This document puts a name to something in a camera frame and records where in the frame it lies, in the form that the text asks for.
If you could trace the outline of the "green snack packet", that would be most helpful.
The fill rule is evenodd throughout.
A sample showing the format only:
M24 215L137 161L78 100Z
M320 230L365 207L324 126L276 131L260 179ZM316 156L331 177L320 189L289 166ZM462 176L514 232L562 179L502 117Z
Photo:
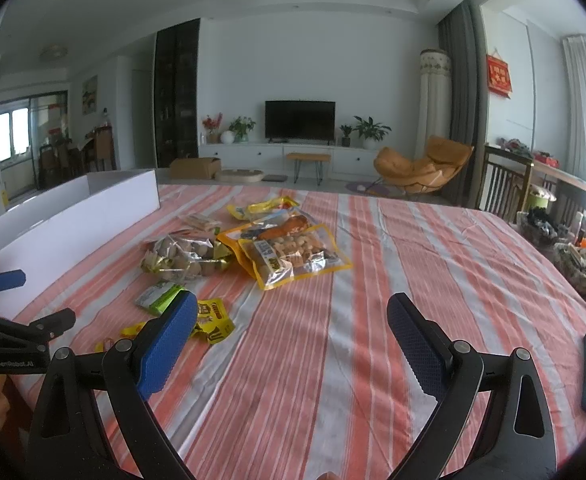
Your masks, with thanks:
M179 284L160 281L145 289L133 303L136 307L151 313L151 315L159 316L167 309L179 292L184 290L185 288Z

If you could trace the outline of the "yellow black snack packet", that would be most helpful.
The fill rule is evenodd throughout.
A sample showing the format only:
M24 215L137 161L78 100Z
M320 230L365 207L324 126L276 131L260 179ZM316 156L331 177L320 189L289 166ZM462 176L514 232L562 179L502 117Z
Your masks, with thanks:
M168 304L164 304L157 308L146 308L151 315L156 318L164 312ZM119 338L134 339L139 335L142 328L148 322L140 322L134 325L123 328L119 333ZM219 298L199 300L197 301L197 322L191 330L190 337L205 338L208 344L218 344L235 330L235 323L232 322L231 318L227 313L225 307L223 307L223 300ZM94 346L94 351L102 352L112 348L115 344L115 340L106 338L98 342Z

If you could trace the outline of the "long biscuit packet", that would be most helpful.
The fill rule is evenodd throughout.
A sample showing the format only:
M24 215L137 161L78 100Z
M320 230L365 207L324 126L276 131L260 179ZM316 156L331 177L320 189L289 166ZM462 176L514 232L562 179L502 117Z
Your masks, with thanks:
M217 234L221 229L221 222L204 214L179 214L178 219L194 230Z

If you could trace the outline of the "yellow-edged clear nut bag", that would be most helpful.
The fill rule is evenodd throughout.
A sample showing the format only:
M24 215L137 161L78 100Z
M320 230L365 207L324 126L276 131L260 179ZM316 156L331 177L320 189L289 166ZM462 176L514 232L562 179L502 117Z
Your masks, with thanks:
M239 246L261 290L353 267L324 224L268 240L240 240Z

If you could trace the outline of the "yellow crinkled snack bag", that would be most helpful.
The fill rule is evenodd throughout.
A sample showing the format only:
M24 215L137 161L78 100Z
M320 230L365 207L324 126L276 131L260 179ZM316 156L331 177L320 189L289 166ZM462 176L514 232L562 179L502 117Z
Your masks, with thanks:
M270 200L244 206L228 205L227 211L235 220L253 221L273 214L275 211L288 210L298 206L299 203L290 196L278 196Z

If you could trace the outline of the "orange sausage snack pouch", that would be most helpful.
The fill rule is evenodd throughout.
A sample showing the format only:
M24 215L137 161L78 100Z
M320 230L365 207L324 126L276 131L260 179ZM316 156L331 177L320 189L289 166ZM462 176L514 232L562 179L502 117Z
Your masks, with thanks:
M251 278L256 278L253 264L250 258L245 255L241 248L241 240L274 240L275 238L284 238L303 232L304 230L317 226L315 218L304 211L298 209L288 209L267 214L266 217L245 222L241 226L235 226L232 229L223 231L217 235L223 245L229 248L239 265L244 269Z

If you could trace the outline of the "brown cardboard box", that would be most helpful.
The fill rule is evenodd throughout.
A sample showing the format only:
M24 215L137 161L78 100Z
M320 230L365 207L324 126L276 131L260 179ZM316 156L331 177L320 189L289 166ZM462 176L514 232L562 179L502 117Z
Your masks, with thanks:
M169 177L174 180L213 180L221 170L217 157L177 158L169 166Z

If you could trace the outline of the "red striped tablecloth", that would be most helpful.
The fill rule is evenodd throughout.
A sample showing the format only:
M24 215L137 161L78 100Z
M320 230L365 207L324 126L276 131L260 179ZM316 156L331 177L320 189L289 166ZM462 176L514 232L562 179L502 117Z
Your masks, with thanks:
M235 330L193 339L156 418L200 479L384 479L429 418L386 322L404 292L476 350L531 352L559 460L586 436L586 302L506 222L472 209L335 193L297 200L335 236L347 270L261 290L241 268L192 284Z

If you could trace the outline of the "dark wooden chair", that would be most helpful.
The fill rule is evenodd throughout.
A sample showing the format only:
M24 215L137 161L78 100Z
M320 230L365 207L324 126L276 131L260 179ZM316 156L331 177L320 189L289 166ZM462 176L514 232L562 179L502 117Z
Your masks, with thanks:
M476 209L514 223L524 210L532 180L533 159L486 144Z

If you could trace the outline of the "green leafy plant left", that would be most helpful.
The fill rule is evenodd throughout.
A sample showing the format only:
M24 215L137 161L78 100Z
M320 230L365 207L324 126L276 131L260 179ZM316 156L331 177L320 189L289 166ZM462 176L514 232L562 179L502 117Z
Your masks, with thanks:
M238 116L229 125L229 130L235 135L235 143L246 142L249 134L255 129L256 122L247 116Z

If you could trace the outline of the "black tall display cabinet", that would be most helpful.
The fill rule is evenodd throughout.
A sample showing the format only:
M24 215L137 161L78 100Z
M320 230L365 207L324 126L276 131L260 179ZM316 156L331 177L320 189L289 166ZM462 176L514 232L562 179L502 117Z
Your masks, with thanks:
M153 116L155 158L168 168L197 157L197 67L201 20L160 30L155 38Z

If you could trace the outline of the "small wooden bench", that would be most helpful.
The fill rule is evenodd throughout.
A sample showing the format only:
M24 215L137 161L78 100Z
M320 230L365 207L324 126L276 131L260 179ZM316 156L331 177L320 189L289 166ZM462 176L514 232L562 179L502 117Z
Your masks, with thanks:
M294 165L294 182L299 180L302 166L311 162L315 166L316 184L321 185L323 181L323 167L331 162L331 155L328 153L287 153L285 158Z

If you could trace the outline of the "white tv cabinet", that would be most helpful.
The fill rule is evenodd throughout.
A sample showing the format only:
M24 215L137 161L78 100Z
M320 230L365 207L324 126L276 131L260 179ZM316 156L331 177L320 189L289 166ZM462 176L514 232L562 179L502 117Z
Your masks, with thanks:
M373 161L377 153L363 148L340 148L332 145L286 143L205 144L199 147L201 157L218 158L223 169L256 169L264 174L286 174L293 178L295 162L290 154L324 154L330 159L322 164L322 177L333 180L355 180L377 177Z

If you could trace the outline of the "black flat television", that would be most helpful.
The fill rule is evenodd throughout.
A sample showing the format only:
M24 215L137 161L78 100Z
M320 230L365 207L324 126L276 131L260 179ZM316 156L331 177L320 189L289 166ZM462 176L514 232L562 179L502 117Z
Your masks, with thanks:
M335 103L332 101L266 101L265 137L269 141L335 139Z

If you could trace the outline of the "green potted plant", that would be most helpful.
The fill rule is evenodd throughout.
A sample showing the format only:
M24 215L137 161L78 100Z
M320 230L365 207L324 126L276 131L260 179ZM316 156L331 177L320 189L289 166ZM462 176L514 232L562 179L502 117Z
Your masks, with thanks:
M358 136L363 140L363 147L366 150L375 150L385 137L392 132L392 128L382 124L382 122L375 122L372 117L363 118L355 116L354 130Z

